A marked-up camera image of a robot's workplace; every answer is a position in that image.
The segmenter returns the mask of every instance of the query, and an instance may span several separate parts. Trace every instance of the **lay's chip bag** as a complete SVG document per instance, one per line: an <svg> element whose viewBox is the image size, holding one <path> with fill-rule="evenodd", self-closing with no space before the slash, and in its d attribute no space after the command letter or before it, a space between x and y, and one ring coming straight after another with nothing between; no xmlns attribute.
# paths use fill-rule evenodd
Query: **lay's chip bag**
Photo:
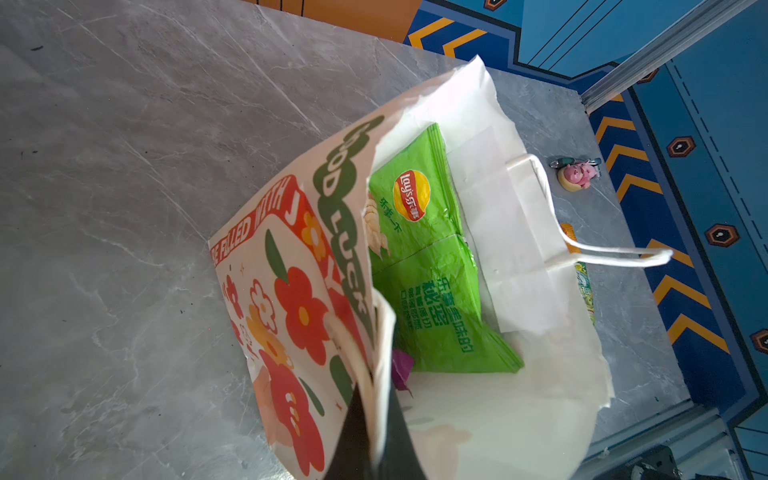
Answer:
<svg viewBox="0 0 768 480"><path fill-rule="evenodd" d="M397 314L395 347L422 372L517 372L523 362L480 317L445 142L430 125L369 182L373 286Z"/></svg>

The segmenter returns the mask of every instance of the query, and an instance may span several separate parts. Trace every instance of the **yellow chevron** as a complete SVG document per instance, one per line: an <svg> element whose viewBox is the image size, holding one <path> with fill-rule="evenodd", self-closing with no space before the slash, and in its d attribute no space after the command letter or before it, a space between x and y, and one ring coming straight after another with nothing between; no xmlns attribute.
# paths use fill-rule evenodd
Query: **yellow chevron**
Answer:
<svg viewBox="0 0 768 480"><path fill-rule="evenodd" d="M674 344L686 329L693 330L702 336L705 340L712 343L717 348L723 350L725 353L730 353L730 350L728 350L728 345L725 343L725 340L723 340L723 337L716 335L705 326L694 322L682 313L679 317L677 317L677 320L674 321L670 329L667 331L667 335L670 337L670 342Z"/></svg>
<svg viewBox="0 0 768 480"><path fill-rule="evenodd" d="M621 181L621 185L619 185L618 190L616 190L616 196L619 197L620 202L624 199L624 195L627 194L627 190L629 190L629 187L632 185L644 188L645 190L656 192L657 194L661 193L661 186L656 182L626 174L624 175L624 179Z"/></svg>
<svg viewBox="0 0 768 480"><path fill-rule="evenodd" d="M482 30L470 31L467 35L462 35L461 37L455 40L451 40L443 45L442 50L445 52L445 56L456 58L456 53L454 52L456 47L460 47L465 43L469 43L470 41L475 40L477 37L482 37L486 33L487 32Z"/></svg>
<svg viewBox="0 0 768 480"><path fill-rule="evenodd" d="M686 253L683 253L683 252L679 251L676 248L672 248L669 245L664 245L659 240L651 240L650 242L648 242L648 247L647 248L668 248L668 249L672 250L672 252L673 252L672 253L672 258L674 258L675 260L677 260L680 263L685 263L690 268L694 268L694 262L691 261L690 255L688 255ZM647 255L643 255L643 257L650 257L650 253L647 254Z"/></svg>
<svg viewBox="0 0 768 480"><path fill-rule="evenodd" d="M661 303L661 300L664 300L664 297L667 296L670 290L677 290L691 300L701 303L706 308L712 308L706 295L699 292L698 290L690 288L688 285L680 282L679 280L675 280L669 275L664 275L661 283L659 283L659 286L657 286L656 290L654 290L654 299L656 300L657 305Z"/></svg>
<svg viewBox="0 0 768 480"><path fill-rule="evenodd" d="M637 148L625 147L624 145L617 144L611 148L611 153L608 155L608 159L605 161L605 167L608 169L608 171L611 171L611 168L614 167L614 163L616 162L616 159L619 157L619 155L648 161L648 156L644 151L638 150Z"/></svg>
<svg viewBox="0 0 768 480"><path fill-rule="evenodd" d="M635 130L632 120L624 120L622 118L613 118L613 117L603 117L603 120L600 122L600 127L598 127L598 132L594 135L594 137L598 140L598 143L600 143L600 141L603 139L603 135L605 135L605 129L608 127L623 128L625 130Z"/></svg>
<svg viewBox="0 0 768 480"><path fill-rule="evenodd" d="M451 23L453 23L453 20L440 18L439 20L436 20L429 25L414 31L412 34L408 35L408 39L411 41L411 46L424 50L424 45L422 45L422 38L435 33L440 28L446 27Z"/></svg>

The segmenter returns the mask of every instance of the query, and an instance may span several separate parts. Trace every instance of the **pig figurine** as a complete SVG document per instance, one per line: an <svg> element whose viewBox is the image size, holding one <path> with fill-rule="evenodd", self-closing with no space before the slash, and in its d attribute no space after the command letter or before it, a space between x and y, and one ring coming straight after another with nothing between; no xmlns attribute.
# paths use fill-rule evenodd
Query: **pig figurine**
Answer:
<svg viewBox="0 0 768 480"><path fill-rule="evenodd" d="M577 161L558 170L560 185L569 192L589 188L589 180L598 175L598 170L587 162Z"/></svg>

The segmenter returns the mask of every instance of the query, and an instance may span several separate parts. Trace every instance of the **metal pole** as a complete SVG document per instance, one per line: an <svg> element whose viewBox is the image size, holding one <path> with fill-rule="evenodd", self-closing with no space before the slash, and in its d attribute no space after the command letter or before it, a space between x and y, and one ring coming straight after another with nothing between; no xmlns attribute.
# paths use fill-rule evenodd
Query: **metal pole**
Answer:
<svg viewBox="0 0 768 480"><path fill-rule="evenodd" d="M756 0L703 0L581 94L590 114Z"/></svg>

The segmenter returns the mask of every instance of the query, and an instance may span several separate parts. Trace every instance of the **purple package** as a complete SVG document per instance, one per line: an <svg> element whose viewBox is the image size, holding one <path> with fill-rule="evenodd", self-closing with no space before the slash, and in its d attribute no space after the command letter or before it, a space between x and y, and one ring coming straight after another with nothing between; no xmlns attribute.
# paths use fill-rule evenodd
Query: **purple package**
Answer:
<svg viewBox="0 0 768 480"><path fill-rule="evenodd" d="M409 354L402 350L392 350L392 383L395 384L395 388L400 391L409 390L406 386L413 364L416 361Z"/></svg>

